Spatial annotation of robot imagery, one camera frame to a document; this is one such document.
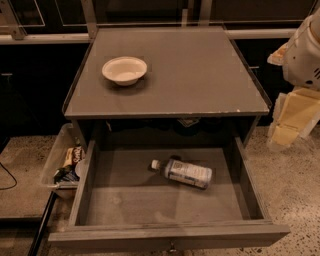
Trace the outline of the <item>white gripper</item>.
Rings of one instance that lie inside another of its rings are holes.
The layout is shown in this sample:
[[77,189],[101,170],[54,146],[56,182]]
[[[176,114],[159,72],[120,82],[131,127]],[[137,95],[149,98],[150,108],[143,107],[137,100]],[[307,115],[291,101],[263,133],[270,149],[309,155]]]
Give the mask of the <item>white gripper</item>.
[[[267,62],[282,66],[288,44],[269,55]],[[288,94],[280,93],[268,131],[268,147],[272,151],[289,148],[297,138],[306,138],[320,121],[320,92],[296,88]]]

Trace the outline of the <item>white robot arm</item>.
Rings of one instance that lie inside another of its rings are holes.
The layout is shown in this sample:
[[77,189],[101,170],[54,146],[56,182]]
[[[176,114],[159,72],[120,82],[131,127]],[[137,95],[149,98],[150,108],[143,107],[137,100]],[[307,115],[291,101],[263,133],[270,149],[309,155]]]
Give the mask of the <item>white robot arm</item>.
[[269,149],[281,151],[306,138],[320,120],[320,9],[267,62],[281,66],[284,80],[293,86],[276,99],[268,131]]

